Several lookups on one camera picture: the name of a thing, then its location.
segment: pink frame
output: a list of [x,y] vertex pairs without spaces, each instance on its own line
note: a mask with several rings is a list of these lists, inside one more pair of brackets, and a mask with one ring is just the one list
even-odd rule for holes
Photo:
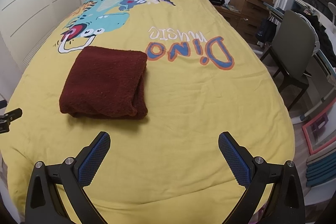
[[317,152],[321,151],[322,149],[326,148],[328,145],[332,144],[334,141],[336,141],[336,136],[334,138],[332,138],[331,140],[329,140],[328,142],[326,142],[324,145],[322,145],[321,147],[317,148],[316,150],[313,150],[311,142],[310,142],[310,138],[307,132],[307,127],[312,125],[317,119],[319,119],[324,113],[327,112],[327,110],[329,108],[331,108],[331,106],[336,102],[336,98],[334,100],[332,100],[332,102],[326,106],[325,109],[323,109],[321,111],[321,113],[319,113],[316,117],[314,117],[313,119],[311,119],[308,123],[306,123],[305,125],[302,126],[302,130],[304,133],[304,136],[306,137],[306,141],[307,141],[307,145],[309,148],[309,153],[311,155],[316,154]]

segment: cartoon dinosaur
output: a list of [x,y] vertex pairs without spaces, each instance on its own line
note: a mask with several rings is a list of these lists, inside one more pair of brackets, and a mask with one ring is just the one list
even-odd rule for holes
[[[70,20],[66,27],[70,27],[61,39],[58,47],[60,53],[82,50],[90,45],[95,37],[103,32],[110,32],[124,25],[129,17],[128,13],[105,14],[108,10],[116,7],[122,0],[88,0],[97,3],[91,9],[86,10],[78,17]],[[65,49],[65,43],[80,34],[81,37],[88,38],[83,46]]]
[[[58,46],[58,52],[68,53],[82,50],[90,45],[95,37],[104,32],[110,32],[123,26],[129,14],[124,12],[137,4],[146,3],[147,0],[86,0],[85,4],[78,11],[83,11],[79,16],[72,18],[64,28],[69,28],[62,33],[63,37]],[[170,0],[161,0],[172,5]],[[109,10],[119,6],[119,13],[106,14]],[[86,43],[79,47],[65,49],[67,41],[75,37],[88,38]]]

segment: folded towel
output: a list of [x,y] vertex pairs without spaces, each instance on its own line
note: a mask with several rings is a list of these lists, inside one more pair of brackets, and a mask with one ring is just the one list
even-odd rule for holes
[[329,180],[332,180],[335,176],[336,176],[336,169],[331,169],[329,172],[323,173],[323,175],[321,175],[317,178],[314,178],[312,180],[307,180],[306,186],[307,187],[314,187],[314,186],[320,185],[320,184],[325,183]]
[[60,111],[73,117],[144,118],[146,62],[144,52],[84,48],[65,82],[59,98]]
[[330,164],[326,164],[324,166],[321,166],[319,169],[315,169],[315,170],[312,170],[312,171],[307,171],[306,172],[306,178],[308,180],[312,180],[314,179],[315,177],[320,177],[322,176],[323,174],[327,173],[329,170],[331,169],[334,169],[336,167],[336,163],[335,162],[332,162]]
[[321,166],[325,165],[325,164],[329,164],[333,161],[336,161],[336,152],[330,154],[329,156],[317,161],[317,162],[314,162],[312,164],[307,164],[307,170],[313,170],[313,169],[318,169],[320,168]]

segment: yellow bedspread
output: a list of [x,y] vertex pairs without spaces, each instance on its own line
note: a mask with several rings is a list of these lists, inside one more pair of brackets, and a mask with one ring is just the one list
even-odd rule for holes
[[[145,119],[59,111],[87,45],[147,53]],[[267,69],[208,0],[86,0],[31,61],[7,110],[17,107],[23,116],[0,135],[0,149],[21,212],[34,163],[76,156],[100,131],[111,148],[85,191],[109,223],[222,223],[245,190],[219,151],[223,131],[270,163],[294,156],[293,127]],[[270,185],[259,206],[269,193]]]

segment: drawer handle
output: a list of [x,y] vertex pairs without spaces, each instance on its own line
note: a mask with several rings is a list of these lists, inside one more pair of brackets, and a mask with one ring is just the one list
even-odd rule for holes
[[255,9],[257,11],[261,11],[260,9],[256,8],[256,7],[252,7],[252,9]]
[[249,26],[253,27],[254,29],[257,29],[258,27],[257,26],[254,26],[252,24],[248,24]]

